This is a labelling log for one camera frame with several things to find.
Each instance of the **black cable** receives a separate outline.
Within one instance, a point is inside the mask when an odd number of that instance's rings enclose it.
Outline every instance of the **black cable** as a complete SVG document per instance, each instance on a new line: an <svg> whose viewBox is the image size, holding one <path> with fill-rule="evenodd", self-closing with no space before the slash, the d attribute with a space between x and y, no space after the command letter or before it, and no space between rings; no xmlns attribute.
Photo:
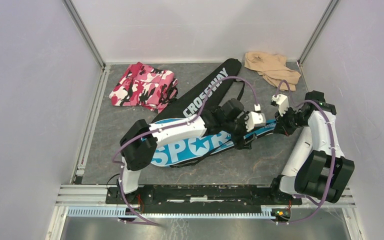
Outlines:
<svg viewBox="0 0 384 240"><path fill-rule="evenodd" d="M115 178L115 177L117 177L118 175L120 175L120 173L117 173L117 174L114 174L112 177L110 177L109 179L108 179L108 181L106 182L106 189L108 190L108 192L109 192L109 194L110 195L113 195L113 193L110 191L110 189L108 188L108 183L113 179L113 178Z"/></svg>

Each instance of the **gray floor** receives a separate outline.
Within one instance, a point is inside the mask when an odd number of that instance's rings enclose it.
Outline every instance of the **gray floor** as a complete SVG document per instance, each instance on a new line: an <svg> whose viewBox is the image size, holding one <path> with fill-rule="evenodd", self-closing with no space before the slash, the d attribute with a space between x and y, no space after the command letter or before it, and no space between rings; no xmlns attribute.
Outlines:
<svg viewBox="0 0 384 240"><path fill-rule="evenodd" d="M179 95L186 93L195 84L203 80L220 63L175 63L152 64L158 69L167 69L175 73L179 79ZM112 106L109 98L114 86L118 83L128 65L112 65L99 117L96 123L90 152L83 175L83 184L105 184L114 174L119 172L119 165L111 163L111 157L120 147L119 141L139 120L147 122L156 113L143 107ZM288 62L287 67L299 71L296 62ZM242 67L240 77L248 79L258 94L261 108L267 119L274 118L276 108L270 105L275 87L269 85L256 72ZM234 83L226 94L224 101L236 98L241 84ZM296 103L304 99L306 85L301 77L296 91L292 93ZM254 105L251 90L245 88L241 102L251 110ZM298 139L300 130L293 135L273 134L262 137L252 143L251 150L230 149L215 156L206 158L196 166L183 168L166 168L150 165L142 170L140 184L270 184L272 179L281 173L286 161Z"/></svg>
<svg viewBox="0 0 384 240"><path fill-rule="evenodd" d="M313 209L292 210L292 220L308 216ZM340 208L322 208L301 223L276 226L266 219L156 218L161 226L131 225L116 218L68 217L64 240L349 240Z"/></svg>

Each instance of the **black strap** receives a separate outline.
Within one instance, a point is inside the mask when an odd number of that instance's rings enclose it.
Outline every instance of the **black strap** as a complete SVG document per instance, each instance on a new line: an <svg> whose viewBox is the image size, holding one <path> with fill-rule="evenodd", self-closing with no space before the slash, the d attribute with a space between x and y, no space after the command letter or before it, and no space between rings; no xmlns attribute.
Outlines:
<svg viewBox="0 0 384 240"><path fill-rule="evenodd" d="M242 89L240 90L240 92L239 92L239 95L237 96L237 100L238 101L240 101L241 100L241 98L242 98L242 96L244 95L244 90L245 90L245 82L244 81L242 81L242 80L238 80L238 79L235 79L234 80L235 82L237 82L237 83L240 83L240 82L242 82Z"/></svg>
<svg viewBox="0 0 384 240"><path fill-rule="evenodd" d="M206 154L204 154L204 155L202 155L200 157L197 157L197 158L194 158L194 159L191 159L191 160L182 161L182 162L179 162L179 163L174 164L174 165L170 165L170 168L178 169L178 168L183 168L183 167L187 167L187 166L195 166L196 164L198 164L199 162L204 160L206 157L208 157L212 153L214 153L217 149L219 149L220 147L224 146L225 144L227 144L228 142L231 142L231 141L232 141L231 139L225 141L220 146L218 146L216 148L213 148L211 151L208 151Z"/></svg>

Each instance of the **metal corner post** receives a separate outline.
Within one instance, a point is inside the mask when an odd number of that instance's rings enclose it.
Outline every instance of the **metal corner post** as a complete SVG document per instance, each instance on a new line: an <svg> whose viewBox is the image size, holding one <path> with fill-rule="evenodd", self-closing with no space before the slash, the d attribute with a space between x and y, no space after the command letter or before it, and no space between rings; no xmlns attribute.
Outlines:
<svg viewBox="0 0 384 240"><path fill-rule="evenodd" d="M73 19L75 25L77 26L77 29L79 30L81 36L83 37L84 41L86 42L87 46L89 47L90 51L93 54L93 57L95 58L96 62L100 65L101 68L105 68L105 62L102 59L101 54L99 53L97 46L95 45L94 41L92 40L91 36L89 35L88 30L86 29L85 24L83 23L82 19L80 18L79 13L76 10L76 7L73 4L72 0L62 0L65 7L68 10L68 13L70 14L71 18Z"/></svg>
<svg viewBox="0 0 384 240"><path fill-rule="evenodd" d="M320 36L320 33L325 28L326 23L328 22L329 18L331 17L333 11L337 7L340 0L330 0L329 4L327 5L326 10L324 11L323 15L321 16L320 21L318 22L317 26L314 29L314 32L312 33L310 39L307 42L307 45L304 48L304 51L302 51L301 56L298 59L298 64L302 65L306 58L308 57L311 49L313 48L314 44L316 43L317 39Z"/></svg>

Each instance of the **beige cloth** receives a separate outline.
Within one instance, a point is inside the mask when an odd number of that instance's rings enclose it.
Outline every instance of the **beige cloth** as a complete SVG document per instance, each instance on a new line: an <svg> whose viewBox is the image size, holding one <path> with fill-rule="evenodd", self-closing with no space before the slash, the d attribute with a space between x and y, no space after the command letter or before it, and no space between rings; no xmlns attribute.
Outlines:
<svg viewBox="0 0 384 240"><path fill-rule="evenodd" d="M287 68L287 58L282 55L271 55L260 51L245 53L245 68L257 71L270 85L278 87L281 80L289 83L290 90L295 91L295 85L301 77L297 71ZM288 90L286 84L280 86L280 90Z"/></svg>

